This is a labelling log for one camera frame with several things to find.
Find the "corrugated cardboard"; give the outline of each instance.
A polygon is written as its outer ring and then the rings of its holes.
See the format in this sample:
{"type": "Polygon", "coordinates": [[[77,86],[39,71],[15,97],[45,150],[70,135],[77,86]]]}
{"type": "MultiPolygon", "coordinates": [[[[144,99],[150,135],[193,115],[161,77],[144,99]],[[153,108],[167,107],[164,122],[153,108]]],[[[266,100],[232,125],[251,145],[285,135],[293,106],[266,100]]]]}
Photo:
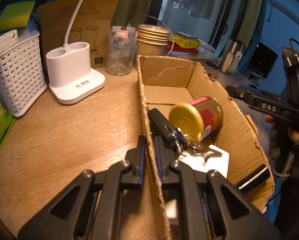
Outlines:
{"type": "MultiPolygon", "coordinates": [[[[44,62],[46,54],[64,44],[65,33],[78,0],[59,0],[39,6],[44,62]]],[[[91,66],[106,66],[108,35],[118,0],[84,0],[68,43],[86,41],[91,45],[91,66]]]]}
{"type": "MultiPolygon", "coordinates": [[[[157,234],[160,239],[171,239],[171,229],[165,212],[161,182],[155,159],[155,145],[149,128],[147,107],[157,108],[168,117],[169,109],[176,103],[188,103],[202,96],[216,98],[224,111],[224,122],[211,139],[218,147],[229,152],[227,179],[235,184],[261,164],[269,167],[268,160],[257,139],[257,128],[249,116],[244,116],[226,90],[208,77],[199,64],[171,57],[139,56],[139,96],[143,132],[147,137],[147,169],[157,234]]],[[[262,211],[274,191],[271,177],[246,196],[262,211]]]]}

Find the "blue wall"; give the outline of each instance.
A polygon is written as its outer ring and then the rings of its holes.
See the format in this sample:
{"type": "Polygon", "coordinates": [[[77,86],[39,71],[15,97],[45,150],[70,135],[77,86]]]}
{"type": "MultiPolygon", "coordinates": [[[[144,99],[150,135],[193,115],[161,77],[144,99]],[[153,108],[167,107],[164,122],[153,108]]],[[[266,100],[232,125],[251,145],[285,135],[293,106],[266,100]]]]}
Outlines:
{"type": "MultiPolygon", "coordinates": [[[[297,0],[276,1],[299,17],[299,3],[297,0]]],[[[270,9],[271,4],[267,4],[262,42],[277,53],[278,59],[268,78],[262,81],[259,88],[275,94],[280,94],[286,85],[282,60],[282,47],[290,46],[289,38],[295,38],[299,41],[299,25],[276,7],[273,7],[271,20],[268,22],[267,19],[269,18],[270,9]]],[[[299,51],[297,44],[295,44],[294,48],[299,51]]]]}

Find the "qr code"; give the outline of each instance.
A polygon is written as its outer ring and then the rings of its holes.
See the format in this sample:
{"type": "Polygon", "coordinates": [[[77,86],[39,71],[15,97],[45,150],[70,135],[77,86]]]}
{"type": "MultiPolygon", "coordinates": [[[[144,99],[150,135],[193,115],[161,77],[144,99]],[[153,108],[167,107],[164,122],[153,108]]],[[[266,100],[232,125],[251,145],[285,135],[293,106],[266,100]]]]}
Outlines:
{"type": "Polygon", "coordinates": [[[104,57],[96,57],[95,58],[95,65],[103,64],[104,63],[104,57]]]}

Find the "finger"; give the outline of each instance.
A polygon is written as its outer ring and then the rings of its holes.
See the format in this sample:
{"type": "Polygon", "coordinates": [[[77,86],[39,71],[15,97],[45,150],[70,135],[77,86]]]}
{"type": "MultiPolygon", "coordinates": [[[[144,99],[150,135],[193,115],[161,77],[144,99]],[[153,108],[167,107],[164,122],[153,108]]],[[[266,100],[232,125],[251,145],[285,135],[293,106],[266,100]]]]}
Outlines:
{"type": "Polygon", "coordinates": [[[265,116],[265,122],[274,123],[274,118],[270,115],[265,116]]]}
{"type": "Polygon", "coordinates": [[[287,130],[289,138],[292,140],[292,142],[299,142],[299,133],[294,131],[291,127],[288,127],[287,130]]]}

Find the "green sponge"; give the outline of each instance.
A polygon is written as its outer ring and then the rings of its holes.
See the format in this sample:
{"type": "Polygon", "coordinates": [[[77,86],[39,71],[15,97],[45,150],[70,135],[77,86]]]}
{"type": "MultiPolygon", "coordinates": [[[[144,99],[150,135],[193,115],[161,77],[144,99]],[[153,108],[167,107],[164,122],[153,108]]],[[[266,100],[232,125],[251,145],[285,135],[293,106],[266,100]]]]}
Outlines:
{"type": "Polygon", "coordinates": [[[25,28],[33,11],[35,1],[17,2],[7,5],[0,16],[0,32],[25,28]]]}

